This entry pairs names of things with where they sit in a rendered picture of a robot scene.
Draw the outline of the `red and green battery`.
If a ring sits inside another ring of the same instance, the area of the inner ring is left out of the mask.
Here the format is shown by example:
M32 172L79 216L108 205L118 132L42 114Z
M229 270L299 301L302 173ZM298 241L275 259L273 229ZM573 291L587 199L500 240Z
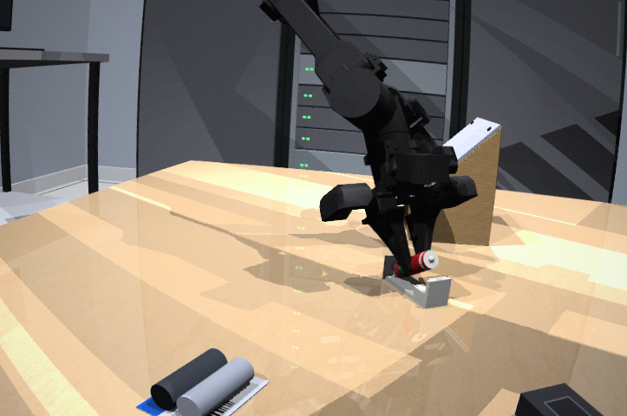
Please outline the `red and green battery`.
M399 263L395 264L394 271L396 275L400 278L409 277L436 267L438 265L438 262L439 257L437 253L433 250L427 250L411 257L412 271L405 272L403 270L403 267Z

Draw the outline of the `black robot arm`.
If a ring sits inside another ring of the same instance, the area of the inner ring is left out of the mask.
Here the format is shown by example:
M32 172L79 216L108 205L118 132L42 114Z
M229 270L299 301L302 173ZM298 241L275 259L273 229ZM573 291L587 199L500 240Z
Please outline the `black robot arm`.
M382 187L397 181L425 186L449 184L458 160L453 146L437 146L424 126L431 117L415 97L383 82L388 69L376 55L362 54L344 41L319 14L317 0L262 0L259 8L275 22L291 26L315 57L315 73L330 107L363 131L365 144L380 135L411 133L421 148L397 152L385 143L380 166ZM417 124L410 128L420 117Z

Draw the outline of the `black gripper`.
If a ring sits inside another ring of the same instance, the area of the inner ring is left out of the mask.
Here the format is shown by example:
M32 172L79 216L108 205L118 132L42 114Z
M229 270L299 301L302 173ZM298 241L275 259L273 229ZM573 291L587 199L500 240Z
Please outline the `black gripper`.
M362 224L368 224L389 247L403 270L410 272L411 256L403 224L405 205L410 206L411 213L405 219L418 255L431 250L440 211L477 197L477 189L469 176L449 176L449 184L436 182L430 187L396 180L396 185L383 188L380 166L385 143L393 144L397 152L408 153L408 148L421 148L420 140L414 140L411 133L386 133L369 140L363 162L371 168L375 187L370 189L366 182L336 185L322 197L319 209L323 222L345 220L352 210L365 209L367 217Z

